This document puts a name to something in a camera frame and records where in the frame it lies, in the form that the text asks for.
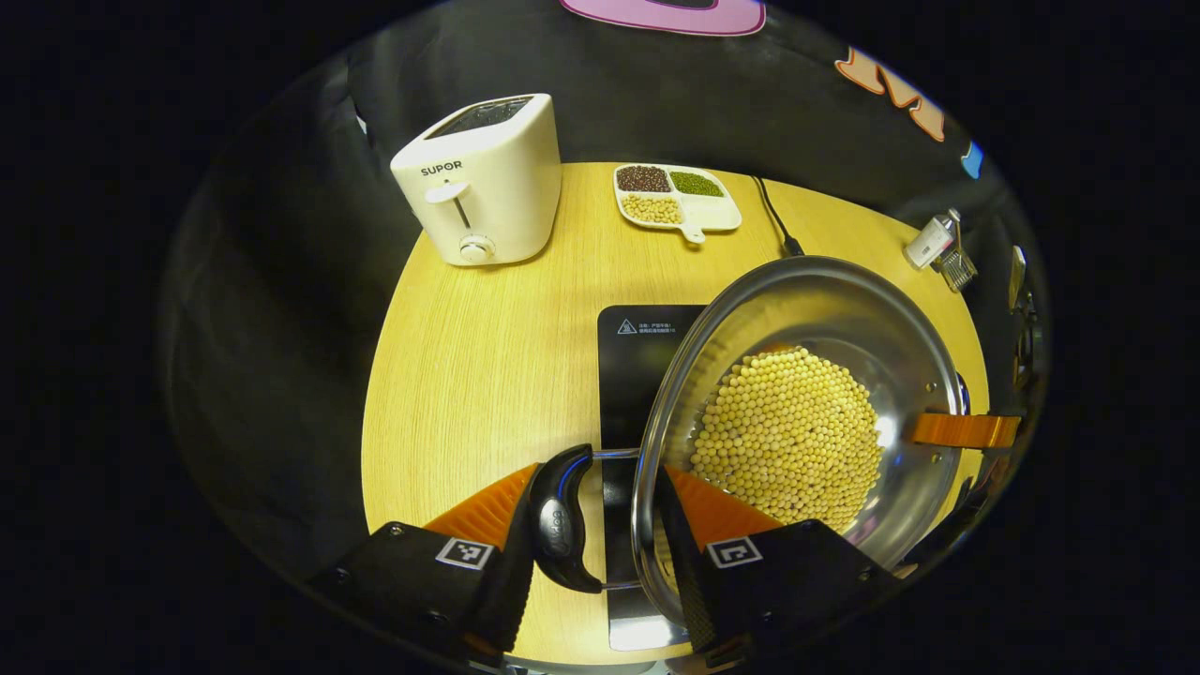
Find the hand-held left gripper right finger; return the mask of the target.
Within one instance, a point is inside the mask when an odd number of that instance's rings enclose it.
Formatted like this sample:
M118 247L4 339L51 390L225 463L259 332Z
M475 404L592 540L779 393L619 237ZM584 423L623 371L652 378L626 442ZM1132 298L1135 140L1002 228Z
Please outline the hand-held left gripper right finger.
M702 656L780 656L900 589L817 518L781 524L676 467L659 471L655 494L684 625Z

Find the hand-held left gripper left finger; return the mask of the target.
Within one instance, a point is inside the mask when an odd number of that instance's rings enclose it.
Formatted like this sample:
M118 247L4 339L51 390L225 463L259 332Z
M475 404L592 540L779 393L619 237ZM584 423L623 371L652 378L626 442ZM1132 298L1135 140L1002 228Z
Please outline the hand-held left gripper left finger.
M388 637L460 662L514 650L534 572L532 464L424 527L389 521L311 578L317 593Z

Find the heap of yellow soybeans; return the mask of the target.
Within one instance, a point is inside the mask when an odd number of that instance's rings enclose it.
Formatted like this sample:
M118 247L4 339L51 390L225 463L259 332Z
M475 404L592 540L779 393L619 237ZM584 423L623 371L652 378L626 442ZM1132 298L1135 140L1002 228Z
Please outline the heap of yellow soybeans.
M742 356L708 394L686 470L782 524L853 525L883 456L871 392L792 346Z

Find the steel pot with black handles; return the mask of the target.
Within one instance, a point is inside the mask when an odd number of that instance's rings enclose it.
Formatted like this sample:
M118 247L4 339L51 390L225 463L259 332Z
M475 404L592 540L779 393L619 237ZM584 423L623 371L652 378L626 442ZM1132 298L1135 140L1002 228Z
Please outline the steel pot with black handles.
M724 289L686 330L650 406L635 458L631 544L638 583L670 623L684 628L662 525L644 496L656 466L686 468L686 446L716 381L740 357L800 346L852 371L871 392L883 456L878 482L856 522L841 533L874 563L895 568L955 507L961 452L908 442L923 412L972 410L965 380L938 330L886 277L821 256L760 265Z

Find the black induction cooktop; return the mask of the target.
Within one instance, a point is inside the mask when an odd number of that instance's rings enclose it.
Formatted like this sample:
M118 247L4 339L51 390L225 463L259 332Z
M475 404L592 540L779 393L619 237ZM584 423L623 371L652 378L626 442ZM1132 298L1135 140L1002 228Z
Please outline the black induction cooktop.
M702 305L608 305L598 313L602 450L638 450L650 406L682 338ZM668 622L638 583L631 544L635 458L602 458L602 522L608 646L617 653L673 649L686 632Z

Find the clear bottle with pink label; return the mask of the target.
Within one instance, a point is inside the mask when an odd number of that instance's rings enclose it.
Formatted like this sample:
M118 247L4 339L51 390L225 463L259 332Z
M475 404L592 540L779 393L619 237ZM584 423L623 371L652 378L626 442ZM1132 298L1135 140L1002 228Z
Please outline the clear bottle with pink label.
M955 208L934 215L926 225L922 227L916 238L904 247L904 256L908 265L914 269L924 269L931 265L935 259L949 251L956 239L959 239L960 214Z

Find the white toaster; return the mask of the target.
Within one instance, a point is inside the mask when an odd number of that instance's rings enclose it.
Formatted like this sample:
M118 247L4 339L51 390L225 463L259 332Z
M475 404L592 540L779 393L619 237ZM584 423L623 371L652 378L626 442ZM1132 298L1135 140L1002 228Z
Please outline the white toaster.
M451 112L390 159L407 204L449 265L520 263L544 251L562 196L552 95Z

